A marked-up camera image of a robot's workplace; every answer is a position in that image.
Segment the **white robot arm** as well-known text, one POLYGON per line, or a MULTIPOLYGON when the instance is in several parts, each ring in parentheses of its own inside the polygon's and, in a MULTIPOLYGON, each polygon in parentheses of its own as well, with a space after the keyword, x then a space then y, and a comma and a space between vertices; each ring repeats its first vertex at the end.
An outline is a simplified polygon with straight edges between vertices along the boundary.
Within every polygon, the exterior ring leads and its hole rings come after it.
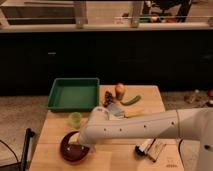
POLYGON ((104 139, 186 139, 200 142, 196 171, 213 171, 213 109, 169 110, 110 120, 111 112, 95 107, 80 129, 78 142, 93 147, 104 139))

